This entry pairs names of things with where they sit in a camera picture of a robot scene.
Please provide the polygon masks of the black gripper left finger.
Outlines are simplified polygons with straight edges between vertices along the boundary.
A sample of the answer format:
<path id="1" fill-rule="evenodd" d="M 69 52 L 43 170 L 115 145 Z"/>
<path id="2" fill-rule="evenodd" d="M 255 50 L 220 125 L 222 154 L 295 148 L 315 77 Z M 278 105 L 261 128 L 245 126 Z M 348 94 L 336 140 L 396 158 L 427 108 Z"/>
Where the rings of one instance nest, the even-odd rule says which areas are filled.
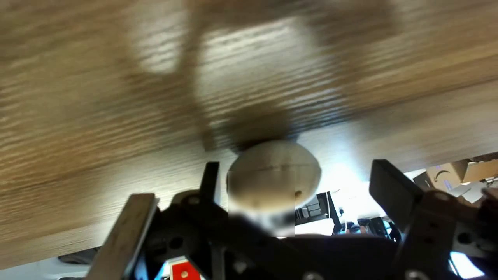
<path id="1" fill-rule="evenodd" d="M 199 204 L 209 206 L 214 203 L 214 195 L 217 189 L 217 178 L 219 178 L 219 164 L 217 162 L 206 162 L 199 187 Z"/>

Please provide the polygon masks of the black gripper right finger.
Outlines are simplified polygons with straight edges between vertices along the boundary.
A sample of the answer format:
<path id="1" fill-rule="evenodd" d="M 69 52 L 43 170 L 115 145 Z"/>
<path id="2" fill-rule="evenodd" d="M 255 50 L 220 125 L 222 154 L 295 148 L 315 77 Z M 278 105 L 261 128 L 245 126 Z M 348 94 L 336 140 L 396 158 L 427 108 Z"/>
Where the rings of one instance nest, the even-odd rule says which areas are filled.
<path id="1" fill-rule="evenodd" d="M 424 192 L 385 159 L 371 162 L 368 193 L 404 235 L 420 231 Z"/>

